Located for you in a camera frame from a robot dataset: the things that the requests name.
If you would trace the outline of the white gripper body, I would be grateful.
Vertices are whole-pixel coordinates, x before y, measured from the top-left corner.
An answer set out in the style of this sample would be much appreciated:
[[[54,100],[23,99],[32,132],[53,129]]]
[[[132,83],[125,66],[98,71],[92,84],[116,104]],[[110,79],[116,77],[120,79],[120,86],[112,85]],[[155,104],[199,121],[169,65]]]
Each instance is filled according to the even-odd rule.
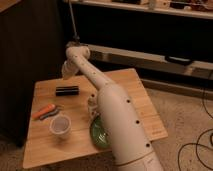
[[[75,74],[77,74],[78,71],[79,71],[78,67],[74,63],[72,63],[71,61],[69,61],[69,60],[66,60],[64,62],[64,64],[62,65],[62,69],[61,69],[62,77],[65,80],[67,80],[70,77],[72,77]]]

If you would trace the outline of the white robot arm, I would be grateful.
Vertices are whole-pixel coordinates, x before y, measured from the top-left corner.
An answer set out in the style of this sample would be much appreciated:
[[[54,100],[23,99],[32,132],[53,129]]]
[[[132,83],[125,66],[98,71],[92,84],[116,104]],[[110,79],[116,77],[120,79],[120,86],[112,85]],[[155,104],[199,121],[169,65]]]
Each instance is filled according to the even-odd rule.
[[[87,46],[70,46],[65,79],[81,71],[97,89],[97,108],[119,171],[163,171],[127,91],[92,65]]]

